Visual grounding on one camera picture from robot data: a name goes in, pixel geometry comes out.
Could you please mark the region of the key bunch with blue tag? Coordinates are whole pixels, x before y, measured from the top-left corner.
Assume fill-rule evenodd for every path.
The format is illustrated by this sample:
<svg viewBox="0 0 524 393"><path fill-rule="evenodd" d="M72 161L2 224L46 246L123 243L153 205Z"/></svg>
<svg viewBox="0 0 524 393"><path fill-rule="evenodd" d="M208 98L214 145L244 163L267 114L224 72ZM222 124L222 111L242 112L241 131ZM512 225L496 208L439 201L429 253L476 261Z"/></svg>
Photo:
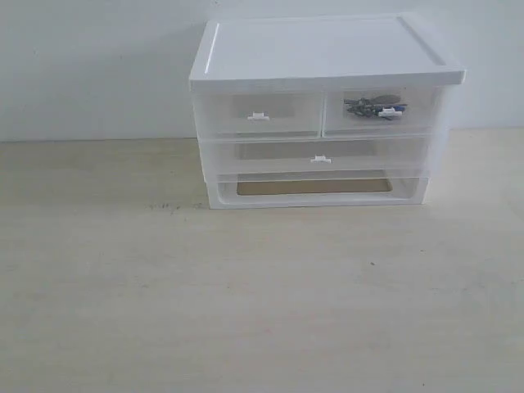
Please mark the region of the key bunch with blue tag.
<svg viewBox="0 0 524 393"><path fill-rule="evenodd" d="M349 114L359 118L383 120L395 120L402 117L408 107L397 95L359 99L345 98L344 106Z"/></svg>

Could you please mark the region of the white plastic drawer cabinet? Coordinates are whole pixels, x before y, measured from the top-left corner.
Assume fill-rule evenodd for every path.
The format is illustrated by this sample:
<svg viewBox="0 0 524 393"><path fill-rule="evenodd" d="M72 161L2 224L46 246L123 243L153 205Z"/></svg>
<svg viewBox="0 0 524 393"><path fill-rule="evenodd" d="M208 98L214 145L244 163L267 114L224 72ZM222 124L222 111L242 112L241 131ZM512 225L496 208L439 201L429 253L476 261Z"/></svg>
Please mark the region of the white plastic drawer cabinet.
<svg viewBox="0 0 524 393"><path fill-rule="evenodd" d="M278 142L430 138L421 169L230 174L203 178L210 207L401 206L423 203L447 142L447 117L465 68L416 15L212 20L189 75L193 101L220 94L320 94L320 132L290 138L202 138L201 142ZM439 88L427 131L324 137L326 96L346 90Z"/></svg>

